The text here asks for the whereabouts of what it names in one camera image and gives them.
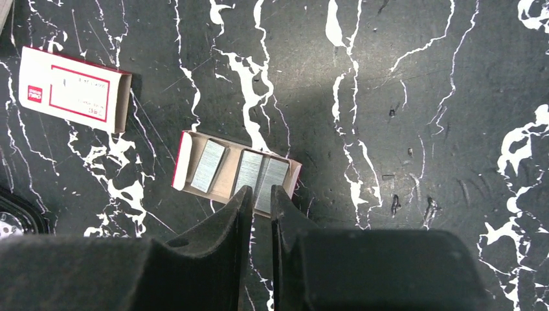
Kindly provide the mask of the black stapler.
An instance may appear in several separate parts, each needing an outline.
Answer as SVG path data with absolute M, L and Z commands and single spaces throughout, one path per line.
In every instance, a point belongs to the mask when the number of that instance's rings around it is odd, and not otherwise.
M 33 205 L 1 187 L 1 240 L 49 233 L 49 221 Z

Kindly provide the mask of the cardboard staple tray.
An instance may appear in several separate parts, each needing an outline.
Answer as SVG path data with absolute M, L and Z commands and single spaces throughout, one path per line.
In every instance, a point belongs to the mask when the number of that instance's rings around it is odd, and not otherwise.
M 210 190 L 207 193 L 201 192 L 191 186 L 192 178 L 194 176 L 199 158 L 207 143 L 208 139 L 212 139 L 226 147 L 225 155 L 218 168 L 216 177 L 212 183 Z M 286 178 L 283 185 L 279 185 L 284 188 L 287 195 L 292 198 L 296 189 L 298 177 L 302 168 L 302 164 L 293 159 L 284 158 L 276 154 L 270 154 L 268 152 L 254 150 L 244 144 L 235 143 L 219 137 L 207 135 L 205 133 L 199 133 L 195 131 L 185 130 L 181 133 L 179 151 L 177 154 L 177 160 L 175 162 L 174 176 L 172 179 L 172 187 L 176 190 L 182 190 L 190 194 L 206 198 L 220 203 L 227 203 L 229 199 L 235 194 L 234 183 L 238 170 L 241 152 L 243 150 L 250 150 L 263 155 L 262 167 L 260 171 L 260 177 L 258 179 L 258 189 L 260 186 L 260 180 L 262 170 L 265 169 L 267 164 L 267 158 L 273 157 L 289 163 L 289 168 L 286 174 Z M 271 217 L 270 214 L 265 214 L 255 209 L 256 199 L 252 198 L 252 206 L 254 212 L 266 218 Z

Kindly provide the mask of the red white staple box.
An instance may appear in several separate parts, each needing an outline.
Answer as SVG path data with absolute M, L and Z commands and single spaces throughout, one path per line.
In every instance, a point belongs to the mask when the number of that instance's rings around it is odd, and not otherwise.
M 132 74 L 23 47 L 18 100 L 25 108 L 107 133 L 126 129 Z

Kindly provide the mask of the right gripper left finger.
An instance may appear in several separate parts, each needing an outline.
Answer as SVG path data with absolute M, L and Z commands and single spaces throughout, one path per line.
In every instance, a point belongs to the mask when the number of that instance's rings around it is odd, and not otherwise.
M 183 234 L 1 242 L 2 310 L 240 310 L 252 189 Z

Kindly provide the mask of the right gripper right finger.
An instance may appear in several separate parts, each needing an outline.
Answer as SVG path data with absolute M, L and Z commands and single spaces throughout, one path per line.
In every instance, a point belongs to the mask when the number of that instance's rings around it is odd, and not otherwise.
M 276 310 L 488 310 L 465 244 L 447 231 L 321 228 L 271 189 Z

